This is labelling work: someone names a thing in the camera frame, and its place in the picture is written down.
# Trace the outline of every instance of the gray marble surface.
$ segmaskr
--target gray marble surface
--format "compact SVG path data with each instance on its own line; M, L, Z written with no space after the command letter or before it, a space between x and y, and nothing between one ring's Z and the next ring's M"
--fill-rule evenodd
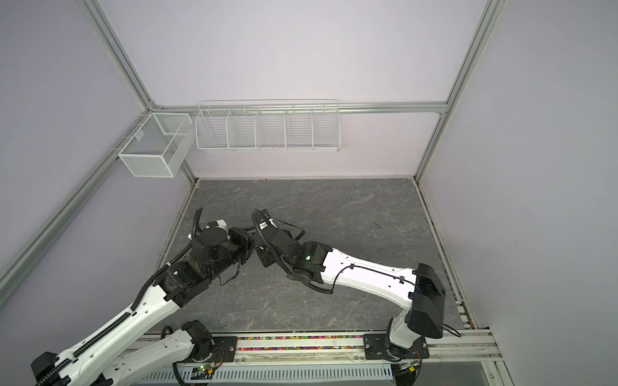
M352 256L394 267L434 267L448 282L423 208L407 179L201 181L174 240L170 258L187 242L193 213L203 206L201 226L225 219L251 226L253 208L303 227L303 241L319 241ZM230 267L225 281L235 273ZM264 268L254 253L239 276L209 289L155 326L179 328L198 319L212 332L246 330L384 330L400 308L378 296L338 285L323 295L286 278L280 267ZM451 293L444 320L462 328Z

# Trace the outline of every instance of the black mounting plate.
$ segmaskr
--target black mounting plate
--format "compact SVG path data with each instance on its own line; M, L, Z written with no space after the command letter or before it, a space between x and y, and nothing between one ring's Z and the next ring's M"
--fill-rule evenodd
M409 350L403 350L397 348L396 352L388 348L390 343L386 334L365 334L363 335L363 342L365 343L365 358L367 359L386 359L387 361L396 361L397 359L417 359L417 352L412 348ZM412 345L418 350L421 358L429 358L429 349L425 342L425 337L420 337L414 341Z
M235 335L226 337L213 337L214 346L223 350L223 361L233 362L234 355L236 354L236 344L238 343L238 337ZM209 362L219 363L221 362L221 350L213 350L213 357L208 360Z

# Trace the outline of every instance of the white label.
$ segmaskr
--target white label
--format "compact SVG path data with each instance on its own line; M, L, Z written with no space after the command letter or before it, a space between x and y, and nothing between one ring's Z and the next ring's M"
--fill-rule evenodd
M143 136L144 136L144 130L139 129L137 130L137 133L135 133L135 140L139 142Z

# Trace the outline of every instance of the white wall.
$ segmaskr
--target white wall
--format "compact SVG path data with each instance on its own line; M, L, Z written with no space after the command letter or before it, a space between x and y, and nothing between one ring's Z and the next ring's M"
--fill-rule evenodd
M618 3L511 0L421 183L516 385L616 384Z
M118 163L0 311L3 385L32 386L37 356L79 342L133 301L186 192L182 175L135 178Z
M203 153L188 162L200 178L411 176L438 122L434 112L342 114L340 151Z
M0 4L0 270L141 113L72 0Z
M486 0L102 0L154 100L444 101Z

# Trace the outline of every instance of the white mesh basket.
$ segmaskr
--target white mesh basket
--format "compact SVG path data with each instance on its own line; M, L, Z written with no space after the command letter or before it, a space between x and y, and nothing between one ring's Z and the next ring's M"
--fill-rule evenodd
M200 109L195 118L197 147L226 150L339 150L339 110Z
M136 177L173 177L195 141L188 114L153 112L118 156Z

